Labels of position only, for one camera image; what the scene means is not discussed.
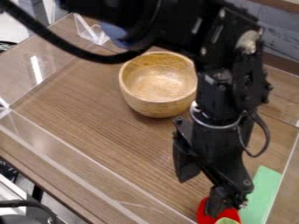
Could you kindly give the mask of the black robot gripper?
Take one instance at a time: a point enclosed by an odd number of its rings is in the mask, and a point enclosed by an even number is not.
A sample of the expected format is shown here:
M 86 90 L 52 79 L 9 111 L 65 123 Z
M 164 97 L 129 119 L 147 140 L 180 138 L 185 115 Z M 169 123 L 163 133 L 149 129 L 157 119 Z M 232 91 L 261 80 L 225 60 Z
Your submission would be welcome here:
M 205 175 L 212 187 L 205 214 L 216 218 L 227 207 L 240 209 L 253 191 L 253 183 L 243 162 L 253 121 L 248 117 L 228 125 L 204 126 L 176 118 L 172 133 L 172 161 L 180 183 Z

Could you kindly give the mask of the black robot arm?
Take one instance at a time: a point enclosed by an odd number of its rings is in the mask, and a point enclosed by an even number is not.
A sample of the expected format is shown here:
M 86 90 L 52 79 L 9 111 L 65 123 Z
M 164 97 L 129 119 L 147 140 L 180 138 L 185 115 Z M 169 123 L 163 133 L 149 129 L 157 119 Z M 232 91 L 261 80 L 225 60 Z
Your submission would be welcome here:
M 181 182 L 204 174 L 212 183 L 204 215 L 240 209 L 253 191 L 243 163 L 252 129 L 265 125 L 257 107 L 272 86 L 263 69 L 257 18 L 227 0 L 57 0 L 94 18 L 121 60 L 152 46 L 188 57 L 197 75 L 191 117 L 175 123 L 172 158 Z

